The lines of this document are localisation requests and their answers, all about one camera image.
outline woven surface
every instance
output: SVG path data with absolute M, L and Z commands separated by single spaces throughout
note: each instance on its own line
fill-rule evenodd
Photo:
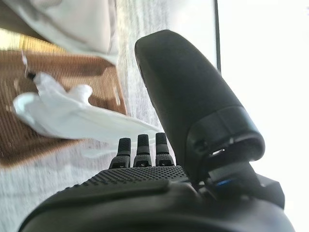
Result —
M 66 90 L 77 84 L 93 89 L 92 105 L 126 114 L 116 68 L 101 58 L 24 52 L 32 72 L 47 72 Z M 24 92 L 36 92 L 24 76 L 21 52 L 0 51 L 0 164 L 10 166 L 78 143 L 38 135 L 12 113 L 13 99 Z
M 20 35 L 19 39 L 19 50 L 31 50 L 31 51 L 44 51 L 44 52 L 60 52 L 64 53 L 66 50 L 55 44 L 39 40 L 27 35 Z

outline black rubber grip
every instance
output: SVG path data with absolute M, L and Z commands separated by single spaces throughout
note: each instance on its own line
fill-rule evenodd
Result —
M 155 144 L 168 144 L 166 141 L 166 135 L 163 132 L 155 134 Z
M 130 154 L 131 154 L 131 139 L 130 138 L 119 139 L 117 155 L 130 156 Z

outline robotic hand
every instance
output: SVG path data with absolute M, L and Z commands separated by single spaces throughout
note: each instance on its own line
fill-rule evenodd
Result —
M 249 161 L 265 150 L 262 135 L 217 70 L 169 30 L 136 42 L 135 53 L 164 133 L 152 167 L 147 135 L 119 141 L 108 170 L 39 205 L 20 232 L 293 232 L 276 181 Z

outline floor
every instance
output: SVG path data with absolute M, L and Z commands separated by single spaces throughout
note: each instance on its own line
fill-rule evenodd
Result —
M 160 126 L 160 123 L 135 62 L 133 49 L 138 38 L 162 29 L 173 29 L 191 40 L 201 51 L 208 53 L 210 60 L 215 63 L 211 21 L 213 16 L 204 14 L 205 11 L 212 14 L 212 8 L 208 8 L 211 1 L 194 0 L 195 5 L 189 2 L 190 0 L 117 1 L 120 38 L 117 68 L 127 110 L 132 117 L 152 125 Z M 198 15 L 185 18 L 186 11 L 192 14 L 197 3 L 206 7 L 199 12 L 200 19 L 210 19 L 209 24 L 201 20 L 200 26 L 205 27 L 206 31 L 210 28 L 211 31 L 199 37 L 192 34 L 192 27 L 196 27 L 193 20 Z M 186 20 L 180 21 L 179 25 L 177 18 Z M 9 39 L 6 46 L 10 47 L 16 40 L 18 36 L 15 41 Z M 115 154 L 100 156 L 100 149 L 104 149 L 103 144 L 87 142 L 9 170 L 0 170 L 0 231 L 17 231 L 23 219 L 46 198 L 107 169 Z

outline white plastic bag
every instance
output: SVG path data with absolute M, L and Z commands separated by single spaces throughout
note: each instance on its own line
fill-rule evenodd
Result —
M 69 92 L 50 75 L 40 72 L 34 78 L 38 93 L 23 93 L 13 101 L 19 119 L 43 136 L 84 139 L 107 142 L 116 149 L 120 138 L 131 138 L 137 145 L 139 134 L 149 135 L 149 144 L 155 143 L 155 134 L 161 130 L 141 120 L 118 112 L 92 106 L 88 98 L 92 88 L 78 85 Z

